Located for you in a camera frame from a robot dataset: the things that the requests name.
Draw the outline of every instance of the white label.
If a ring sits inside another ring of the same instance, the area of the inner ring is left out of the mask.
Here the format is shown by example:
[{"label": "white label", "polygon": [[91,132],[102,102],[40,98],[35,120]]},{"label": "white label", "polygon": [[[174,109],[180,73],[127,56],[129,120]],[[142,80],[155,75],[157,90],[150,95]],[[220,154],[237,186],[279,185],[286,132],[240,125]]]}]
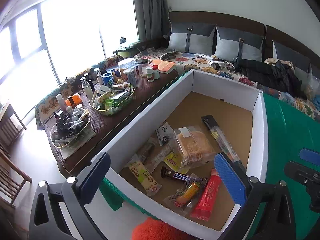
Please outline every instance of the white label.
[{"label": "white label", "polygon": [[191,136],[189,130],[187,127],[182,127],[182,128],[179,128],[179,131],[182,133],[182,136],[185,138],[185,137],[189,137]]}]

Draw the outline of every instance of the white cardboard box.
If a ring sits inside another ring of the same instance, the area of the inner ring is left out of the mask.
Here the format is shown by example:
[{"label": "white cardboard box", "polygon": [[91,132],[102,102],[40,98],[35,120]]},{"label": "white cardboard box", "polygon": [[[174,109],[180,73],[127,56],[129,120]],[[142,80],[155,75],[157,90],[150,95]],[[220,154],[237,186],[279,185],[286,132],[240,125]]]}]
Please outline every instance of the white cardboard box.
[{"label": "white cardboard box", "polygon": [[137,190],[118,174],[138,148],[192,91],[216,99],[223,98],[227,103],[252,112],[252,137],[246,174],[256,176],[261,182],[265,182],[268,162],[268,125],[262,91],[228,78],[197,70],[189,71],[171,85],[118,133],[102,151],[107,152],[111,157],[111,168],[106,178],[128,198],[175,228],[200,239],[212,240],[217,239],[227,228],[238,212],[239,205],[234,206],[222,230],[217,231],[167,209]]}]

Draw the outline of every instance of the blue cup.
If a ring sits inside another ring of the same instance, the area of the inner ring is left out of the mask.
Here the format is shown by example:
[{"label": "blue cup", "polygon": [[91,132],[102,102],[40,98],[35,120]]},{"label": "blue cup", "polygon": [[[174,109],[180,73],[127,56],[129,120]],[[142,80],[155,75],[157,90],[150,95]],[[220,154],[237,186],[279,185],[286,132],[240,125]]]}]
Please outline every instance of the blue cup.
[{"label": "blue cup", "polygon": [[112,73],[110,73],[110,72],[104,73],[102,75],[102,79],[103,79],[103,82],[104,82],[105,85],[108,84],[109,80],[111,80],[112,84],[114,83]]}]

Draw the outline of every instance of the white floor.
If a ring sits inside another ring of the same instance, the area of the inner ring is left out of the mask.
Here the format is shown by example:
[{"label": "white floor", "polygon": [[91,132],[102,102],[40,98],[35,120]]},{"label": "white floor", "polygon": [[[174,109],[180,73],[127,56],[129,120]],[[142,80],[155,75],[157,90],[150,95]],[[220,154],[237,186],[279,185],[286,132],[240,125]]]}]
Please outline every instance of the white floor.
[{"label": "white floor", "polygon": [[[59,172],[45,131],[36,129],[35,119],[27,125],[27,130],[22,132],[14,143],[11,149],[11,160],[32,178],[32,183],[26,182],[13,203],[16,207],[15,222],[22,228],[29,229],[31,206],[38,182],[46,180],[49,184],[60,183],[65,178]],[[21,177],[14,172],[11,173],[11,176],[21,181]],[[72,235],[76,239],[82,239],[65,204],[61,203],[60,206]],[[131,239],[132,230],[147,218],[145,214],[125,202],[120,209],[113,211],[99,190],[92,202],[85,207],[109,240]]]}]

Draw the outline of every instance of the red package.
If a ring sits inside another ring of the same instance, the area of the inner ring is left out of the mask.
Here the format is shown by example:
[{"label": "red package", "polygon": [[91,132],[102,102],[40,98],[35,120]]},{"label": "red package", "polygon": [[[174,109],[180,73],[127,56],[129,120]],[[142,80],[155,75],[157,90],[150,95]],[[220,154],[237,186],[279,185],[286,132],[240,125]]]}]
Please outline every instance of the red package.
[{"label": "red package", "polygon": [[205,190],[196,205],[195,209],[191,213],[191,217],[208,221],[212,212],[214,202],[216,200],[221,178],[219,177],[215,169],[211,170],[211,177]]}]

